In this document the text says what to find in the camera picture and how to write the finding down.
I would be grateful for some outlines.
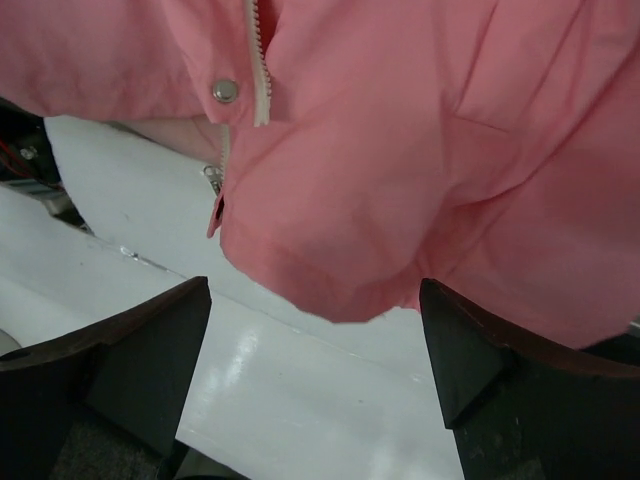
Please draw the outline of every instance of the silver snap button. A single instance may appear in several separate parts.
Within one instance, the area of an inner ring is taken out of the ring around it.
[[[213,87],[213,98],[220,103],[231,103],[238,98],[238,85],[233,80],[218,80]]]

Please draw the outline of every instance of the coat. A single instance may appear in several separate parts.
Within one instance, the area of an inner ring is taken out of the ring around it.
[[[574,348],[640,314],[637,0],[4,3],[0,96],[199,125],[209,234],[304,311],[428,277]]]

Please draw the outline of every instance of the pink fabric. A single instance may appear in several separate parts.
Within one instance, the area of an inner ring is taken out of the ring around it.
[[[280,7],[266,127],[239,1],[12,2],[0,95],[46,115],[230,124],[211,230],[305,311],[366,321],[433,277],[572,347],[625,331],[640,314],[640,2]],[[213,100],[219,78],[236,102]]]

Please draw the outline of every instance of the white surface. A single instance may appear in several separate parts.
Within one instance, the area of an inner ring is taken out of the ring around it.
[[[214,306],[180,440],[255,480],[462,478],[415,312],[340,326],[302,314],[206,239],[214,197],[202,164],[90,122],[57,118],[47,129],[65,186],[99,237],[182,276],[209,277]],[[60,320],[35,330],[64,332],[180,279],[54,228],[21,202],[11,208],[28,214],[7,214],[7,198],[0,256],[10,268],[0,271],[27,304],[0,294],[0,313],[37,303],[22,315]],[[20,338],[39,335],[24,330]]]

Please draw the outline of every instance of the metal button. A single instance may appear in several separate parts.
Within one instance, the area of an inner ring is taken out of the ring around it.
[[[220,103],[231,103],[238,98],[238,85],[233,80],[218,80],[213,87],[213,97]]]

